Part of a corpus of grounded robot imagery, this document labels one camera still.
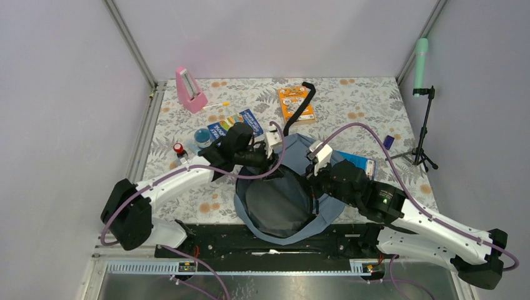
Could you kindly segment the blue-grey student backpack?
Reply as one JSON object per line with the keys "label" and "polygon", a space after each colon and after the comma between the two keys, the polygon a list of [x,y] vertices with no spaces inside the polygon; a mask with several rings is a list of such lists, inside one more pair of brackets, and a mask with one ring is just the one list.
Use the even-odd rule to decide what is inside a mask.
{"label": "blue-grey student backpack", "polygon": [[315,139],[289,133],[316,93],[311,83],[303,82],[301,86],[309,89],[309,95],[283,129],[286,151],[278,176],[252,179],[257,171],[244,167],[234,197],[236,213],[250,231],[259,239],[282,246],[323,232],[345,207],[327,194],[319,199],[308,194],[304,175],[310,162],[306,153]]}

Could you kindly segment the light blue thin book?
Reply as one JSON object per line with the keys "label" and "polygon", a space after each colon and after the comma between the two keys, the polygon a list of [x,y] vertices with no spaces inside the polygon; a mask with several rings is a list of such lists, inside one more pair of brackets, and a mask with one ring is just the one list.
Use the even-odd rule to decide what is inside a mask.
{"label": "light blue thin book", "polygon": [[375,179],[377,163],[375,160],[363,156],[357,156],[355,154],[349,154],[346,152],[339,151],[339,154],[355,166],[363,169],[369,179]]}

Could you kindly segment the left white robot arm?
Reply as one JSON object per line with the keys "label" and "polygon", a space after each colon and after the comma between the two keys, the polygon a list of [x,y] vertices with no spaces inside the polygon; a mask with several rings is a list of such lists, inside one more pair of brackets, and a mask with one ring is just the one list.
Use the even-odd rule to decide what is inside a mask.
{"label": "left white robot arm", "polygon": [[128,179],[117,182],[101,213],[101,244],[119,244],[125,251],[143,244],[160,245],[170,247],[180,257],[188,256],[194,241],[184,228],[153,214],[182,193],[223,176],[247,180],[271,177],[284,159],[274,149],[283,145],[284,134],[278,123],[271,121],[264,140],[257,142],[252,127],[238,122],[172,171],[137,183]]}

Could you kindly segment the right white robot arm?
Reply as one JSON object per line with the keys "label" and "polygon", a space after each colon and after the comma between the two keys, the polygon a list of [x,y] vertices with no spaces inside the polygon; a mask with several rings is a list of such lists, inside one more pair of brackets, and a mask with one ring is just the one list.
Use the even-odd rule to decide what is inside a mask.
{"label": "right white robot arm", "polygon": [[310,196],[331,196],[369,219],[358,239],[361,254],[407,256],[442,266],[466,283],[493,290],[503,276],[501,250],[508,235],[482,231],[416,207],[405,192],[369,179],[365,171],[342,160],[316,169],[306,167]]}

